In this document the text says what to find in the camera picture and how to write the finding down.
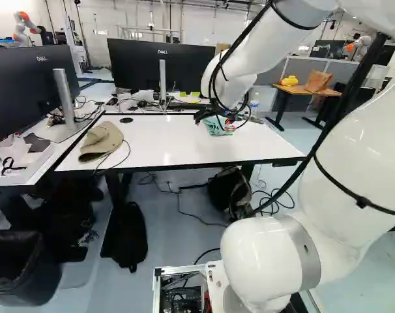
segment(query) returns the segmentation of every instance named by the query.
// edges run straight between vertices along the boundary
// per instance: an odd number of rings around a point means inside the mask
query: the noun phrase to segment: rubber duck
[[[294,85],[297,85],[297,83],[299,83],[299,81],[297,80],[296,76],[294,76],[294,75],[290,75],[288,78],[284,78],[284,79],[280,80],[280,85],[283,85],[283,86],[294,86]]]

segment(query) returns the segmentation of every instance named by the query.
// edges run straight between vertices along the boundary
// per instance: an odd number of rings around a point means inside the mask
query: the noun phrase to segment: bag
[[[96,217],[90,199],[77,184],[63,180],[48,201],[34,210],[37,230],[43,234],[55,260],[59,263],[83,261],[87,247],[80,246],[96,237],[92,229]]]
[[[115,208],[109,227],[111,237],[102,257],[111,257],[121,268],[128,268],[131,273],[137,271],[137,264],[144,261],[148,252],[147,229],[141,209],[135,202]]]
[[[60,278],[60,267],[41,234],[0,230],[0,305],[43,305],[53,297]]]
[[[312,70],[308,82],[304,86],[304,89],[311,93],[317,93],[318,91],[328,88],[328,85],[332,79],[332,74],[323,73],[318,70]]]
[[[213,206],[229,212],[236,220],[250,203],[252,190],[241,170],[235,166],[226,168],[208,180],[208,193]]]

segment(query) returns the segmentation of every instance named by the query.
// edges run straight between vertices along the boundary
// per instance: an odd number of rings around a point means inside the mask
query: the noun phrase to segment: dell monitor
[[[74,100],[80,89],[68,46],[0,48],[0,140],[61,105],[54,68],[65,69]]]
[[[166,88],[200,91],[206,66],[215,47],[166,44],[125,39],[108,39],[115,86],[126,89],[159,90],[159,60],[166,60]]]

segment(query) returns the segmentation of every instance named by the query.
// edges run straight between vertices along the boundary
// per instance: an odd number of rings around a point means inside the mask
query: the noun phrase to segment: plastic bottle
[[[253,98],[253,99],[251,100],[251,102],[250,102],[251,116],[257,117],[257,115],[258,115],[258,107],[259,107],[259,104],[260,104],[260,102],[259,102],[258,97],[257,97],[257,95],[256,95],[256,97]]]

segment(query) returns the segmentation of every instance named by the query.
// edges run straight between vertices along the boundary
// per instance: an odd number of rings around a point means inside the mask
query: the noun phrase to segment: khaki hat
[[[111,122],[104,121],[87,132],[80,148],[80,162],[91,162],[114,152],[122,144],[124,134]]]

